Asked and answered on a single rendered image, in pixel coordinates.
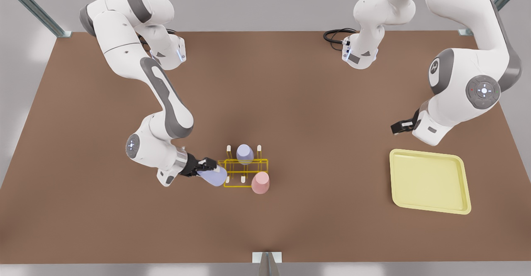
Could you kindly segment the lavender cup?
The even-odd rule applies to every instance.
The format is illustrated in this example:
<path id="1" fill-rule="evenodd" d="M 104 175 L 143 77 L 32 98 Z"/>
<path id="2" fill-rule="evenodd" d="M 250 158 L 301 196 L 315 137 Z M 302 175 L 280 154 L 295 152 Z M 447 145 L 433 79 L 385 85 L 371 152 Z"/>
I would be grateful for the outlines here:
<path id="1" fill-rule="evenodd" d="M 248 165 L 254 160 L 254 152 L 248 145 L 242 144 L 237 148 L 236 159 L 242 165 Z"/>
<path id="2" fill-rule="evenodd" d="M 213 186 L 221 186 L 227 179 L 227 171 L 221 166 L 217 166 L 214 170 L 198 171 L 197 173 L 198 176 Z"/>

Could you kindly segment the pale yellow tray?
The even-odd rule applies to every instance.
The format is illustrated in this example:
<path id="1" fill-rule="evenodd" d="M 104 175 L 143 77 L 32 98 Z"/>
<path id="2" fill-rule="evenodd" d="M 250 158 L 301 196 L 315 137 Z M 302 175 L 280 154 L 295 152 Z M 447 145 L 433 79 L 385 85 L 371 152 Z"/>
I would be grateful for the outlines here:
<path id="1" fill-rule="evenodd" d="M 469 214 L 466 171 L 460 157 L 393 149 L 389 155 L 391 197 L 401 208 Z"/>

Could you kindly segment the pink cup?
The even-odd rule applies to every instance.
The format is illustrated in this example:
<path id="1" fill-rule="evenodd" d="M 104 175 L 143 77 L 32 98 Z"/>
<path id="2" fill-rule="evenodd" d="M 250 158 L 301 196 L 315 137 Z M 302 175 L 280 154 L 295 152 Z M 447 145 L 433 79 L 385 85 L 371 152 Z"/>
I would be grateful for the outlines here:
<path id="1" fill-rule="evenodd" d="M 251 183 L 251 189 L 254 193 L 264 194 L 270 187 L 270 178 L 267 172 L 258 172 Z"/>

